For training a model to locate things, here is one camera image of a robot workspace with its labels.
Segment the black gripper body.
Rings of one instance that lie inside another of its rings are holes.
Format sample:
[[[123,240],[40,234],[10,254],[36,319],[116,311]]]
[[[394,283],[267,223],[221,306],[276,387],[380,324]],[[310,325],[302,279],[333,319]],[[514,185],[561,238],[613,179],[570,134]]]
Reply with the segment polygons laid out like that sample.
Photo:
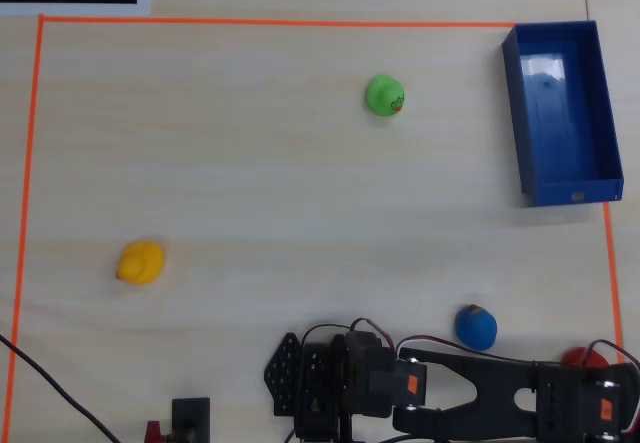
[[[629,438],[639,401],[639,375],[630,363],[588,368],[583,379],[585,438]]]

